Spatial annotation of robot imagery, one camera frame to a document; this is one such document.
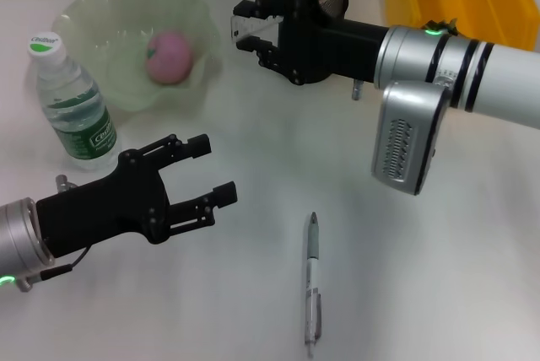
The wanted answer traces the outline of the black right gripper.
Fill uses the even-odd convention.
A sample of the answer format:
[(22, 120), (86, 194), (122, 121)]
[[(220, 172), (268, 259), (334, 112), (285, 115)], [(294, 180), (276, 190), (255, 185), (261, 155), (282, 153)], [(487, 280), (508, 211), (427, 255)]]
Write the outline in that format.
[(318, 0), (242, 0), (233, 15), (246, 19), (283, 17), (278, 48), (248, 35), (235, 44), (255, 52), (258, 64), (286, 77), (292, 84), (322, 81), (331, 74), (372, 83), (388, 28), (324, 13)]

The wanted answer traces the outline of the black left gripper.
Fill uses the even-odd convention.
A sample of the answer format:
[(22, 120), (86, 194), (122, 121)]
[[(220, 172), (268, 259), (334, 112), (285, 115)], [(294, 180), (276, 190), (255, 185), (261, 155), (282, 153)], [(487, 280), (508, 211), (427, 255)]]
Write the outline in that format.
[(238, 200), (233, 181), (169, 207), (159, 175), (164, 167), (210, 153), (207, 134), (186, 142), (170, 134), (121, 154), (108, 176), (39, 200), (36, 209), (47, 249), (60, 258), (125, 233), (141, 234), (157, 245), (170, 235), (215, 225), (213, 210)]

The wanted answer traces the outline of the clear plastic ruler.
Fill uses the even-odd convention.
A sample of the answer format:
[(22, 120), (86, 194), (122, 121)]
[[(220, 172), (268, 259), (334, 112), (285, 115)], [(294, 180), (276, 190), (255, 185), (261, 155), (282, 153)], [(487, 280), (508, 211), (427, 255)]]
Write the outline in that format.
[(232, 15), (230, 20), (231, 40), (236, 43), (238, 40), (255, 35), (268, 28), (280, 24), (283, 21), (282, 17), (269, 17), (267, 19), (246, 19)]

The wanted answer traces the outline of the pink toy peach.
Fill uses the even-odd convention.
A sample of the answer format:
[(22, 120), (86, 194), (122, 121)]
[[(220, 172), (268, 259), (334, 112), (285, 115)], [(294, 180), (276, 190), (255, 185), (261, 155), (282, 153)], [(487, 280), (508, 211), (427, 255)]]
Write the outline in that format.
[(183, 82), (190, 75), (193, 60), (192, 49), (179, 32), (160, 32), (147, 44), (145, 68), (150, 78), (159, 84)]

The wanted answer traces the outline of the clear green-label water bottle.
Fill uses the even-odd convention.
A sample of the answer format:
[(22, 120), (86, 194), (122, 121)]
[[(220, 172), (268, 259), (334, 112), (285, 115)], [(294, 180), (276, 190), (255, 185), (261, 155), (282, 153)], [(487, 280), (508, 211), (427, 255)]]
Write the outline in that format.
[(84, 170), (114, 164), (120, 142), (96, 81), (54, 32), (32, 35), (27, 51), (41, 109), (67, 155)]

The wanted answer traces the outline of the green plastic wrapper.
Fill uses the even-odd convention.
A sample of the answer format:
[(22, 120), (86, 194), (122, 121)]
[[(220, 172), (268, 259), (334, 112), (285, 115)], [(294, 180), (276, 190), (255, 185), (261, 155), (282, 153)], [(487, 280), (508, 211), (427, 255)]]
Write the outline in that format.
[(449, 22), (447, 22), (446, 20), (442, 20), (439, 22), (430, 20), (428, 23), (422, 26), (422, 29), (429, 35), (442, 35), (442, 34), (450, 34), (454, 36), (460, 35), (460, 32), (456, 27), (456, 19), (452, 19)]

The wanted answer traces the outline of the translucent green fruit plate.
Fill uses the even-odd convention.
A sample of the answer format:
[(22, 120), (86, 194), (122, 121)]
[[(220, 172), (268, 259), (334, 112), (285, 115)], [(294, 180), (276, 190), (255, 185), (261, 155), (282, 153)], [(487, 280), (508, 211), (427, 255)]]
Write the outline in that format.
[[(219, 32), (203, 0), (75, 0), (53, 21), (68, 55), (100, 86), (108, 105), (137, 112), (172, 95), (200, 89), (220, 47)], [(147, 44), (175, 31), (193, 52), (189, 76), (162, 85), (148, 75)]]

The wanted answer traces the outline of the grey white pen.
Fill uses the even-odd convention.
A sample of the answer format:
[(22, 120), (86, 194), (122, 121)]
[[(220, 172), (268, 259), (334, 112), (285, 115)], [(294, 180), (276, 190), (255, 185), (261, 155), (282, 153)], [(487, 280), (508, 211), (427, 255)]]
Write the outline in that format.
[(307, 225), (306, 283), (305, 283), (305, 346), (308, 358), (313, 358), (314, 348), (321, 337), (321, 293), (318, 275), (320, 259), (319, 223), (312, 212)]

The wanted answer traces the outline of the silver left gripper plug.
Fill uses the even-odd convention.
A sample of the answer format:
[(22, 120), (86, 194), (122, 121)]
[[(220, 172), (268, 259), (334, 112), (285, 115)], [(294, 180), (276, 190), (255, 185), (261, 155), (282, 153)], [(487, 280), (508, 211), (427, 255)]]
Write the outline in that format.
[(77, 187), (74, 183), (69, 181), (65, 175), (57, 175), (55, 181), (58, 193), (63, 193)]

